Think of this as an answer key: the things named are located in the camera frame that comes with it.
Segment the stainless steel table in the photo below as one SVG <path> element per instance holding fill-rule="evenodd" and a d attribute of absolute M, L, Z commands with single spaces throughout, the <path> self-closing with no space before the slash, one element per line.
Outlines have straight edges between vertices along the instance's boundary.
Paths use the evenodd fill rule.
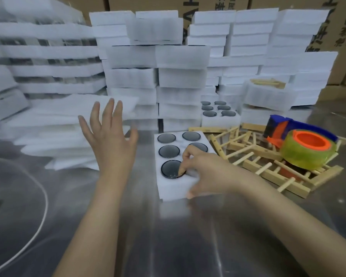
<path fill-rule="evenodd" d="M 342 115 L 331 113 L 339 107 Z M 346 137 L 346 104 L 321 104 L 309 122 Z M 0 276 L 51 276 L 92 197 L 98 172 L 45 170 L 50 158 L 23 155 L 0 142 L 0 157 L 25 167 L 45 187 L 49 212 L 37 239 Z M 346 238 L 346 146 L 333 161 L 342 174 L 307 199 L 285 192 Z M 0 163 L 0 265 L 18 252 L 40 224 L 39 188 Z M 115 276 L 306 276 L 257 211 L 236 195 L 173 202 L 159 200 L 153 132 L 141 132 L 136 163 L 121 206 Z"/>

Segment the round lens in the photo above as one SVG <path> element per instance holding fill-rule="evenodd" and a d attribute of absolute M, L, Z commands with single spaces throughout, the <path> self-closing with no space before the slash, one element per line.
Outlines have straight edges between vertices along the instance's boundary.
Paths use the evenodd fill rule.
<path fill-rule="evenodd" d="M 198 134 L 197 132 L 193 132 L 193 131 L 187 131 L 185 133 L 182 134 L 183 139 L 187 140 L 187 141 L 198 141 L 201 138 L 201 135 Z"/>
<path fill-rule="evenodd" d="M 164 177 L 168 179 L 176 179 L 182 177 L 185 174 L 185 172 L 182 175 L 178 176 L 178 170 L 180 165 L 181 162 L 178 160 L 168 160 L 161 166 L 161 173 Z"/>
<path fill-rule="evenodd" d="M 165 145 L 159 149 L 159 155 L 163 158 L 173 158 L 179 155 L 179 148 L 173 145 Z"/>
<path fill-rule="evenodd" d="M 214 108 L 212 106 L 201 106 L 201 109 L 204 111 L 212 111 Z"/>
<path fill-rule="evenodd" d="M 215 101 L 214 104 L 215 105 L 227 105 L 227 103 L 224 101 Z"/>
<path fill-rule="evenodd" d="M 206 153 L 208 152 L 208 147 L 202 143 L 191 143 L 190 145 L 193 145 Z"/>
<path fill-rule="evenodd" d="M 222 111 L 222 117 L 234 117 L 235 115 L 234 111 Z"/>
<path fill-rule="evenodd" d="M 227 106 L 227 105 L 219 105 L 218 106 L 218 110 L 230 110 L 231 107 L 230 106 Z"/>
<path fill-rule="evenodd" d="M 203 115 L 206 117 L 215 117 L 217 113 L 215 111 L 205 111 L 203 112 Z"/>
<path fill-rule="evenodd" d="M 170 133 L 161 134 L 157 137 L 157 140 L 162 144 L 172 143 L 175 141 L 175 135 Z"/>

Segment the packing tape roll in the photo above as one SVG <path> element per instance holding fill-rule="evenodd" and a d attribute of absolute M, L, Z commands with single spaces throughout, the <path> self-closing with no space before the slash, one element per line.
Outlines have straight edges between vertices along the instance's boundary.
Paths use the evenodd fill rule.
<path fill-rule="evenodd" d="M 291 130 L 280 149 L 281 156 L 289 163 L 307 170 L 322 167 L 336 151 L 331 140 L 308 130 Z"/>

